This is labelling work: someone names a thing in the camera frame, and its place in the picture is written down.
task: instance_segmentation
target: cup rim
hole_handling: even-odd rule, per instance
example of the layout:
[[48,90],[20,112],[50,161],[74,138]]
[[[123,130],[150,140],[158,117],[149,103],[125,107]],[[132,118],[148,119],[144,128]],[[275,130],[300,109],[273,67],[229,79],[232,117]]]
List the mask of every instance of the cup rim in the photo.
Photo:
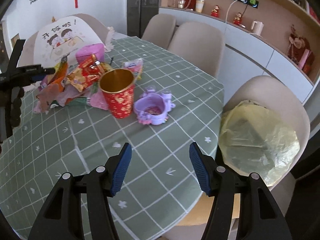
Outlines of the cup rim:
[[[129,71],[129,72],[131,73],[131,75],[132,75],[132,82],[131,82],[128,86],[126,86],[125,88],[123,88],[123,89],[121,89],[121,90],[119,90],[119,91],[116,91],[116,92],[109,92],[109,91],[105,91],[104,89],[102,89],[100,82],[101,82],[101,80],[103,79],[103,77],[104,77],[106,74],[108,74],[108,73],[110,73],[110,72],[112,72],[112,71],[115,71],[115,70],[119,70],[119,69],[125,70],[125,71]],[[104,92],[104,93],[107,93],[107,94],[119,94],[119,93],[121,93],[121,92],[123,92],[123,91],[126,91],[126,90],[127,90],[128,88],[130,88],[133,84],[134,84],[134,75],[133,75],[133,73],[132,73],[129,69],[125,69],[125,68],[115,68],[115,69],[109,70],[108,72],[104,73],[104,74],[100,77],[100,79],[99,79],[99,81],[98,81],[98,86],[99,86],[100,90],[101,90],[102,92]]]

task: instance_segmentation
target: white kettle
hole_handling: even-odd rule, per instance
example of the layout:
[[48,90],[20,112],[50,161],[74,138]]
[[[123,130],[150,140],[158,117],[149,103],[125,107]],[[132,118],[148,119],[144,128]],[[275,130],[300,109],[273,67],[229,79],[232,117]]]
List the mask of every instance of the white kettle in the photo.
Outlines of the white kettle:
[[262,22],[253,21],[251,25],[252,33],[255,33],[260,36],[263,27],[264,27],[264,24]]

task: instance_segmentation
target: white cable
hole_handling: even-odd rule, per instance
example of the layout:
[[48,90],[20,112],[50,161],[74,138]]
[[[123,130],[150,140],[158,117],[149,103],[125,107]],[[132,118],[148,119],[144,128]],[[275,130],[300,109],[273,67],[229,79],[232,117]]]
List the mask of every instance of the white cable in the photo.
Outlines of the white cable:
[[233,2],[230,4],[229,8],[228,8],[227,15],[226,15],[226,23],[227,23],[227,18],[228,18],[229,10],[230,10],[231,6],[232,6],[236,1],[239,1],[239,0],[233,1]]

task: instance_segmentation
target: kettle handle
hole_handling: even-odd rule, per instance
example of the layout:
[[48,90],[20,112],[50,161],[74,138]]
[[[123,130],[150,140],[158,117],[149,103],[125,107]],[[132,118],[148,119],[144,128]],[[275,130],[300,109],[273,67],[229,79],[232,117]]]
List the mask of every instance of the kettle handle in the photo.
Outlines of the kettle handle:
[[252,25],[251,25],[251,30],[253,30],[253,28],[254,28],[254,25],[257,23],[257,21],[253,21],[252,22]]

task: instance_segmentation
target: purple toy container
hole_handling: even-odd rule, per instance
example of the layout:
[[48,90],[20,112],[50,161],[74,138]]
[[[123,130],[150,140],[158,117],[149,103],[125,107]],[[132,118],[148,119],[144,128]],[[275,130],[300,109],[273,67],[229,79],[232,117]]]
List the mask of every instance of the purple toy container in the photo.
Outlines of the purple toy container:
[[171,103],[171,96],[164,98],[163,94],[148,92],[147,89],[142,98],[134,103],[133,111],[137,115],[139,123],[159,125],[167,121],[168,112],[173,107],[175,104]]
[[78,63],[85,61],[92,54],[96,55],[97,60],[104,62],[104,44],[97,43],[93,45],[84,46],[76,53],[76,59]]

